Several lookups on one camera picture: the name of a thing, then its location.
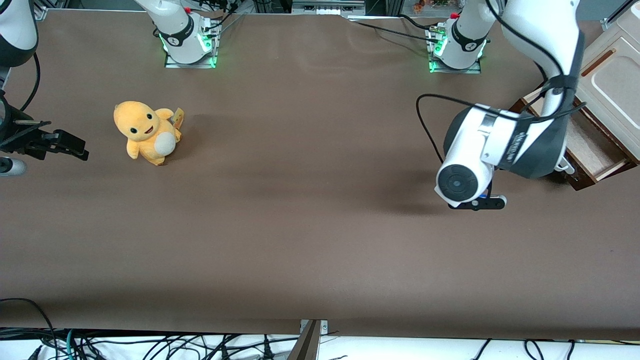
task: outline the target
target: metal frame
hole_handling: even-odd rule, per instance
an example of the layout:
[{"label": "metal frame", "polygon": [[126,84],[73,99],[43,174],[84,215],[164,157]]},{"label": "metal frame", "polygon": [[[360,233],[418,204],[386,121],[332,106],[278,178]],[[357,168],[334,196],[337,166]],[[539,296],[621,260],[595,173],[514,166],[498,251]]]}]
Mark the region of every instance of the metal frame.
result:
[{"label": "metal frame", "polygon": [[320,335],[322,331],[327,331],[327,325],[322,322],[326,320],[303,320],[301,323],[302,334],[293,346],[287,360],[316,360],[318,357],[318,347],[320,346]]},{"label": "metal frame", "polygon": [[620,7],[616,11],[614,11],[610,16],[600,20],[600,23],[602,24],[602,29],[603,30],[609,29],[611,24],[613,24],[613,22],[618,20],[618,17],[624,14],[625,11],[627,11],[636,2],[637,0],[627,0],[625,1],[624,4],[620,5]]}]

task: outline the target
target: metal bracket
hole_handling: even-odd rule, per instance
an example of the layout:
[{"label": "metal bracket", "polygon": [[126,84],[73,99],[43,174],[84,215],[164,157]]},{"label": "metal bracket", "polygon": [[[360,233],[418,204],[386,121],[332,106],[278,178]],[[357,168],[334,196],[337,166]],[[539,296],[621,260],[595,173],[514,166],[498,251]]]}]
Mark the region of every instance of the metal bracket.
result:
[{"label": "metal bracket", "polygon": [[502,210],[507,204],[507,198],[504,195],[493,195],[491,197],[479,197],[476,200],[463,202],[457,208],[449,205],[453,210]]},{"label": "metal bracket", "polygon": [[320,335],[328,331],[326,320],[302,320],[300,322],[302,333],[293,346],[287,360],[316,360]]},{"label": "metal bracket", "polygon": [[[300,320],[300,334],[305,330],[305,327],[311,320]],[[320,321],[320,335],[327,335],[329,333],[329,321],[328,320],[319,320]]]}]

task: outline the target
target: wooden drawer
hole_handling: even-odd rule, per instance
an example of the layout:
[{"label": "wooden drawer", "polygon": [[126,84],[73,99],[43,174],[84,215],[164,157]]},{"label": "wooden drawer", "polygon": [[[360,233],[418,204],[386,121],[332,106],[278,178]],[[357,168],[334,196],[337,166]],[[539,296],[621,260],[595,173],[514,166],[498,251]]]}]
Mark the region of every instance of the wooden drawer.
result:
[{"label": "wooden drawer", "polygon": [[[520,113],[540,90],[521,98],[511,111]],[[539,115],[543,101],[533,104],[529,110]],[[606,128],[598,122],[593,114],[583,108],[574,113],[567,125],[567,141],[565,157],[575,168],[572,175],[563,175],[576,190],[597,184],[607,177],[619,174],[636,166],[634,158],[623,150]]]}]

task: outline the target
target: brown tabletop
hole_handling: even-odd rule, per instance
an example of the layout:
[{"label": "brown tabletop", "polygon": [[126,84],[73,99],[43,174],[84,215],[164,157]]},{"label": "brown tabletop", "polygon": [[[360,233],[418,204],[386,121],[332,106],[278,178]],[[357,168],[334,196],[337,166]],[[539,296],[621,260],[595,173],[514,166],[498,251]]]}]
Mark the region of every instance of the brown tabletop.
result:
[{"label": "brown tabletop", "polygon": [[[509,108],[541,81],[498,27],[479,76],[430,74],[420,40],[328,15],[246,16],[214,70],[164,69],[145,13],[51,11],[39,29],[27,112],[91,156],[1,180],[0,292],[55,327],[640,339],[638,169],[580,192],[498,172],[503,211],[433,191],[415,98]],[[10,102],[33,73],[14,69]],[[184,109],[166,166],[127,156],[126,100]],[[461,109],[423,102],[438,142]],[[44,325],[2,308],[1,325]]]}]

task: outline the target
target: stuffed toy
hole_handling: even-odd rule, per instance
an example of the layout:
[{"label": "stuffed toy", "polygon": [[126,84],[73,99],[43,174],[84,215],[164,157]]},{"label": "stuffed toy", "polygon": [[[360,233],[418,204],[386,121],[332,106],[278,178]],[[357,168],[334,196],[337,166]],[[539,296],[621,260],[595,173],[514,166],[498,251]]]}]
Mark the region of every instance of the stuffed toy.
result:
[{"label": "stuffed toy", "polygon": [[175,114],[169,109],[154,111],[138,101],[125,101],[113,111],[118,130],[128,138],[127,154],[132,159],[142,154],[154,165],[163,165],[164,157],[173,152],[182,138],[179,129],[183,119],[180,108]]}]

